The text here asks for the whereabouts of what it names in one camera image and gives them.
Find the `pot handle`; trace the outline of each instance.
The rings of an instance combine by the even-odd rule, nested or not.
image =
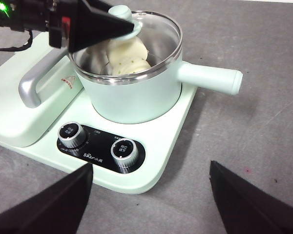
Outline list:
[[[237,70],[207,67],[182,61],[177,79],[198,87],[236,95],[242,83],[243,74]]]
[[[36,86],[39,80],[66,54],[67,48],[65,47],[52,49],[22,77],[19,83],[19,94],[25,106],[36,108],[41,104]]]

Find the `control knob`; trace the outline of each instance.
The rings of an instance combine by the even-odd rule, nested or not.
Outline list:
[[[58,137],[67,148],[76,148],[86,141],[86,132],[77,122],[69,122],[59,129]]]
[[[136,163],[138,148],[133,140],[121,138],[113,143],[111,154],[119,167],[127,168]]]

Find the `control panel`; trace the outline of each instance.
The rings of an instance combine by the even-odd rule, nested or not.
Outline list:
[[[146,157],[138,141],[77,122],[61,126],[57,146],[64,154],[122,174],[137,170]]]

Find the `gray carpet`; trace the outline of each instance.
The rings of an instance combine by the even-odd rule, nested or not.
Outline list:
[[[240,94],[198,90],[159,182],[141,195],[93,185],[78,234],[224,234],[209,184],[217,160],[293,206],[293,4],[118,0],[175,18],[184,60],[244,73]],[[0,29],[0,46],[27,35]],[[0,65],[11,53],[0,53]],[[0,147],[0,212],[65,176]]]

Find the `green light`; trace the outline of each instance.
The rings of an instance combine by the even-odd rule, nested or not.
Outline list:
[[[6,10],[6,7],[3,3],[0,3],[0,10],[1,11],[5,11]]]
[[[9,17],[9,14],[8,14],[8,8],[6,7],[6,5],[4,5],[4,3],[2,3],[2,2],[0,2],[0,10],[1,11],[3,11],[5,14],[6,14],[6,16],[8,16]]]

